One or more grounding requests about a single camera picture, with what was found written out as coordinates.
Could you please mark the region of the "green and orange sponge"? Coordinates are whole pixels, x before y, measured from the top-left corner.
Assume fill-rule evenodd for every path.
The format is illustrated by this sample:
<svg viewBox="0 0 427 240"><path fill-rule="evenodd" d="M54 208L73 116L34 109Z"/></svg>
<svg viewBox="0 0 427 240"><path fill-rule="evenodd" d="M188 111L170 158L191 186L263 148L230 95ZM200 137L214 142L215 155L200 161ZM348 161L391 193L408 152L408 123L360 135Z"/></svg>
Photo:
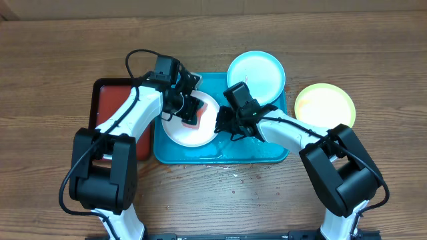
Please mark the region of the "green and orange sponge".
<svg viewBox="0 0 427 240"><path fill-rule="evenodd" d="M201 116L205 113L208 104L202 100L192 103L183 113L181 124L190 129L199 129Z"/></svg>

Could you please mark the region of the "white plate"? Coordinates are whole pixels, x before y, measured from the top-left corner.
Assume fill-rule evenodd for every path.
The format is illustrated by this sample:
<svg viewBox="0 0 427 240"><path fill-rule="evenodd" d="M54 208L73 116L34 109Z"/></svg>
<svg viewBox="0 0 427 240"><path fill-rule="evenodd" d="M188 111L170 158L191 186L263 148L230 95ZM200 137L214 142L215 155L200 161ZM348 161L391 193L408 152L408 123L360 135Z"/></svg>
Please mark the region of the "white plate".
<svg viewBox="0 0 427 240"><path fill-rule="evenodd" d="M193 91L191 95L208 104L201 116L199 129L184 127L178 117L173 117L169 122L162 120L161 123L166 135L175 143L184 147L200 147L217 136L214 129L220 106L213 97L202 91Z"/></svg>

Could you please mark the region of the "light blue plate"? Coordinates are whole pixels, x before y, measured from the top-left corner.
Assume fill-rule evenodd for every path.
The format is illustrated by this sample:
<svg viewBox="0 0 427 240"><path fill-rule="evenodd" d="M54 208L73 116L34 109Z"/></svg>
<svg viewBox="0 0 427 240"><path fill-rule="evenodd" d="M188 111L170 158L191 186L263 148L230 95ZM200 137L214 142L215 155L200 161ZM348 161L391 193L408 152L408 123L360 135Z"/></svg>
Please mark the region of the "light blue plate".
<svg viewBox="0 0 427 240"><path fill-rule="evenodd" d="M286 73L282 64L271 54L248 51L237 56L227 72L228 87L244 82L260 105L273 103L283 92Z"/></svg>

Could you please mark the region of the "yellow-green plate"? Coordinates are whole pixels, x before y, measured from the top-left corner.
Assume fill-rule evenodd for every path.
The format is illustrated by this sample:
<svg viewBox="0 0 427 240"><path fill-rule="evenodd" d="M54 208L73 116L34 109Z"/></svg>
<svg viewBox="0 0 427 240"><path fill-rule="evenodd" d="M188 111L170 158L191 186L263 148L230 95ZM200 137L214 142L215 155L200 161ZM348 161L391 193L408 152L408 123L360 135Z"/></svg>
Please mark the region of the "yellow-green plate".
<svg viewBox="0 0 427 240"><path fill-rule="evenodd" d="M356 120L351 97L329 83L316 83L303 89L296 97L294 113L299 121L328 129L339 124L353 127Z"/></svg>

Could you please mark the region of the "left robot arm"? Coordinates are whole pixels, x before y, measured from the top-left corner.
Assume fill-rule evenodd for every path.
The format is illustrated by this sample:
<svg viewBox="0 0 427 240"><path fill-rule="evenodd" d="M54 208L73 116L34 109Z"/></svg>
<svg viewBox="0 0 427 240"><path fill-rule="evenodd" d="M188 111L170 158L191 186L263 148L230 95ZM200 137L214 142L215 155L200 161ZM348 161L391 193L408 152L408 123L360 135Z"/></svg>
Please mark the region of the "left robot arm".
<svg viewBox="0 0 427 240"><path fill-rule="evenodd" d="M128 79L129 97L106 121L81 128L74 137L71 168L59 190L85 209L82 216L100 218L110 239L143 239L145 227L133 206L137 190L137 142L162 113L195 125L202 102L192 92L201 75L188 71L149 71Z"/></svg>

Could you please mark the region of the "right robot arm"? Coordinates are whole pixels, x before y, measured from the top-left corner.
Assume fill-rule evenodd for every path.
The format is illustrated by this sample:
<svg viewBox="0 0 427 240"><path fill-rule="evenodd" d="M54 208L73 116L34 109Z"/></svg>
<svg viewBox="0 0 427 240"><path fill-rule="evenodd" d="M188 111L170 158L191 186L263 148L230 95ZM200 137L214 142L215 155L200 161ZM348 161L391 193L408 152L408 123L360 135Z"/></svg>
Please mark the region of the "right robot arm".
<svg viewBox="0 0 427 240"><path fill-rule="evenodd" d="M272 105L256 110L220 107L216 131L231 140L255 137L298 154L326 215L319 239L361 239L357 225L385 181L352 128L333 129L302 123Z"/></svg>

